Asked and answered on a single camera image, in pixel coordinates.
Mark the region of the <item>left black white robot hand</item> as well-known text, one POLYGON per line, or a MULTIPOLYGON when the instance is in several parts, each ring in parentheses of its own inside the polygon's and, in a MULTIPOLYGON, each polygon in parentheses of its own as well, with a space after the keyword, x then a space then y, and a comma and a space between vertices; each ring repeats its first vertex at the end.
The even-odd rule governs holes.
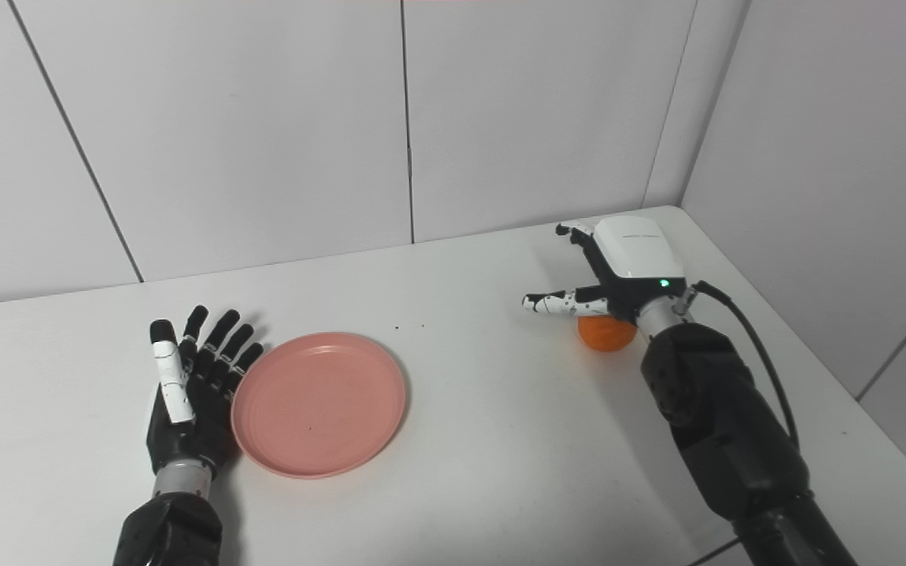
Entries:
POLYGON ((262 357, 265 347, 252 338, 254 326, 241 321, 230 309, 216 320, 211 332, 201 338, 208 308, 197 305, 186 319, 183 333, 174 333, 167 319, 151 323, 154 343, 176 345, 179 366, 186 376, 186 397, 193 418, 174 423, 161 391, 155 394, 146 446, 153 473, 176 460, 197 460, 215 479, 223 466, 238 454, 231 430, 231 404, 242 377, 262 357))

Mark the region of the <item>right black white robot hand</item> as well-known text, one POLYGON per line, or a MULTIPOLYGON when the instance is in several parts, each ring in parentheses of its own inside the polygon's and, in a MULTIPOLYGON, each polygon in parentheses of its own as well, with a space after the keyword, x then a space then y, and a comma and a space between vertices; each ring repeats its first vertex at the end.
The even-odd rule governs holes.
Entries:
POLYGON ((572 318, 610 316, 648 336, 691 321, 683 264, 654 219, 615 215, 593 226, 561 222, 556 234, 581 248, 598 283, 525 294, 523 308, 572 318))

